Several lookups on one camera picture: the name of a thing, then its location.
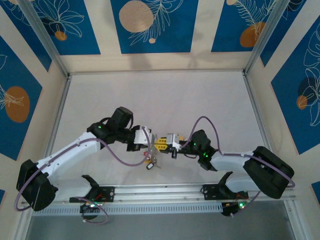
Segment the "white work surface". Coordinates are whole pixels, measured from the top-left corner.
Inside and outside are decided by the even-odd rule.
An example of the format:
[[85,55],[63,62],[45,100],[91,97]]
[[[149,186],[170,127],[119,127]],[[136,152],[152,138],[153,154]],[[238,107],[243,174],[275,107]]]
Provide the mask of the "white work surface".
[[[53,152],[73,142],[92,123],[111,117],[117,107],[133,112],[134,126],[152,129],[158,137],[177,133],[189,137],[200,116],[209,117],[219,133],[222,151],[246,152],[263,146],[257,120],[241,72],[144,71],[109,72],[72,76]],[[211,125],[204,129],[216,148]],[[144,150],[126,152],[127,145],[111,149],[127,163],[138,163]],[[90,175],[100,185],[183,184],[218,182],[225,172],[205,171],[196,159],[171,154],[157,155],[158,165],[146,169],[124,166],[107,149],[92,154],[69,169],[63,179]]]

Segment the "yellow object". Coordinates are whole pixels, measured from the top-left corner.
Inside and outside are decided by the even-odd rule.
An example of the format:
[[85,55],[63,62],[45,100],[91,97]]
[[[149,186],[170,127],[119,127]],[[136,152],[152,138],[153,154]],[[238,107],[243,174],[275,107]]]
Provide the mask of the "yellow object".
[[160,150],[166,150],[168,145],[167,145],[167,138],[162,137],[159,138],[155,143],[154,143],[155,148],[160,151]]

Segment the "vent grille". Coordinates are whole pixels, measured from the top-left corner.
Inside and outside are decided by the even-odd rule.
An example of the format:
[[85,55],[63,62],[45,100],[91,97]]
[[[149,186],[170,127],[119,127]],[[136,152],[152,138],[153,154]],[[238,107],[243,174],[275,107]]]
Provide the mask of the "vent grille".
[[[222,213],[221,203],[183,203],[183,204],[134,204],[103,206],[108,215],[140,215],[140,214],[191,214],[191,213]],[[49,206],[41,211],[33,212],[33,216],[77,216],[79,205]],[[95,211],[86,215],[103,215]]]

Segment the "white floor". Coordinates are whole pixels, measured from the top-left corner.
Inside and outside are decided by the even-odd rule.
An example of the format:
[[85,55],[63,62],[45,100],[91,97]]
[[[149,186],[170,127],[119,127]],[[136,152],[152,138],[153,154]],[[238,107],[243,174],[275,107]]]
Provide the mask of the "white floor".
[[[134,113],[134,125],[148,126],[158,137],[167,133],[188,137],[198,117],[205,115],[216,125],[223,151],[246,152],[263,145],[241,72],[184,70],[72,76],[53,150],[71,143],[92,123],[110,117],[120,106]],[[196,128],[200,129],[216,148],[210,124],[203,119]],[[143,151],[126,152],[124,144],[110,147],[128,163],[143,159]],[[69,169],[63,178],[87,174],[100,185],[136,185],[218,182],[224,175],[203,170],[196,159],[157,156],[161,169],[146,170],[145,164],[120,164],[104,148]]]

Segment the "enclosure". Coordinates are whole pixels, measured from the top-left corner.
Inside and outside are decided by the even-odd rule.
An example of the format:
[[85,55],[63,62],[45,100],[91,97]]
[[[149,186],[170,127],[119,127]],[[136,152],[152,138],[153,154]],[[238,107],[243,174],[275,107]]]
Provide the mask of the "enclosure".
[[[320,238],[318,0],[0,5],[3,239]],[[237,193],[210,200],[206,186],[219,183],[231,166],[206,171],[193,156],[175,159],[154,149],[155,166],[148,169],[150,162],[141,161],[151,148],[127,151],[128,142],[116,141],[109,147],[121,160],[142,164],[123,165],[103,148],[79,155],[59,175],[77,183],[89,175],[111,187],[101,204],[107,223],[83,222],[81,204],[70,202],[81,193],[74,185],[43,210],[15,211],[22,163],[54,156],[118,107],[132,111],[133,126],[151,129],[153,147],[167,134],[186,141],[206,116],[218,139],[206,119],[195,130],[204,130],[222,156],[264,146],[293,168],[296,186],[280,199],[248,190],[248,199]],[[221,214],[248,202],[235,215]],[[18,205],[29,204],[21,198]],[[102,210],[88,214],[94,215],[94,222],[104,221]]]

